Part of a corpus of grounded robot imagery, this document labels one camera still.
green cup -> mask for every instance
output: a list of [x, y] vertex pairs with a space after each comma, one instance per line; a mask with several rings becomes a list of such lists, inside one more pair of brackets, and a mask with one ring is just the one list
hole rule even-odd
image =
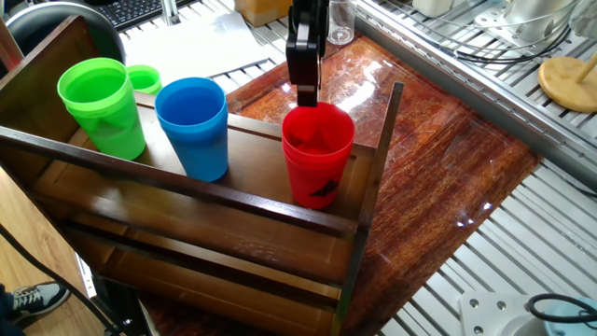
[[133, 65], [127, 68], [135, 91], [158, 94], [161, 90], [160, 73], [148, 65]]
[[107, 58], [78, 63], [60, 77], [58, 94], [101, 152], [132, 160], [145, 149], [131, 80], [122, 63]]

plastic cup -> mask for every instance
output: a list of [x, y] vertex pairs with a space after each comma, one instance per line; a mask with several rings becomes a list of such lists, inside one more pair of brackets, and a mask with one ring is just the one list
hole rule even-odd
[[357, 2], [358, 0], [330, 0], [327, 40], [332, 44], [345, 45], [353, 41]]
[[332, 203], [353, 148], [353, 120], [334, 105], [300, 106], [285, 117], [282, 135], [295, 201], [312, 209]]
[[212, 182], [228, 170], [226, 94], [207, 78], [184, 78], [156, 98], [161, 128], [187, 175]]
[[58, 94], [101, 152], [132, 160], [145, 149], [131, 80], [122, 63], [107, 58], [78, 63], [60, 77]]
[[135, 91], [158, 94], [161, 90], [160, 73], [149, 65], [132, 65], [127, 68]]

blue cup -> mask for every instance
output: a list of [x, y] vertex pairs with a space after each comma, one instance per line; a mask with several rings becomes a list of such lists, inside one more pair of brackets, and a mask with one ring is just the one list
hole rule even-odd
[[156, 112], [187, 176], [212, 182], [228, 169], [226, 94], [207, 78], [184, 78], [163, 88]]

wooden crate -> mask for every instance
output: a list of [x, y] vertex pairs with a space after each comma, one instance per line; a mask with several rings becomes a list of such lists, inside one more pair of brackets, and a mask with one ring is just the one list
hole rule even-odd
[[0, 161], [57, 230], [106, 278], [280, 334], [338, 334], [402, 85], [377, 147], [354, 145], [338, 199], [316, 211], [292, 200], [278, 125], [230, 115], [229, 170], [205, 183], [184, 175], [155, 97], [136, 93], [146, 151], [97, 152], [56, 83], [98, 55], [72, 17], [0, 81]]

wooden board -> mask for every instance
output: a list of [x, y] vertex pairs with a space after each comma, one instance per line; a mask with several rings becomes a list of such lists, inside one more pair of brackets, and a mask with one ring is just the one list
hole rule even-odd
[[[351, 114], [355, 141], [375, 146], [395, 81], [405, 83], [366, 254], [344, 335], [373, 335], [537, 165], [527, 146], [358, 37], [322, 65], [320, 100]], [[285, 65], [228, 96], [230, 111], [281, 123], [296, 103]], [[164, 335], [260, 335], [149, 297]]]

